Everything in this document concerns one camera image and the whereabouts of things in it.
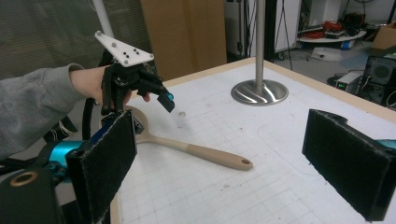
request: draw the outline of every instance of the tabletop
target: tabletop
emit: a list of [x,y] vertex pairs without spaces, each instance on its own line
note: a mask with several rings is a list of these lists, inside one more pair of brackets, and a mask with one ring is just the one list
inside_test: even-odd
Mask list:
[[[128,103],[146,114],[152,134],[231,152],[254,166],[239,171],[139,144],[111,206],[112,223],[366,223],[302,154],[308,111],[338,114],[374,139],[396,139],[396,113],[268,62],[263,78],[285,85],[286,100],[237,103],[233,86],[254,78],[254,59],[247,59],[166,82],[176,103],[170,114],[155,99]],[[396,223],[395,201],[381,223]]]

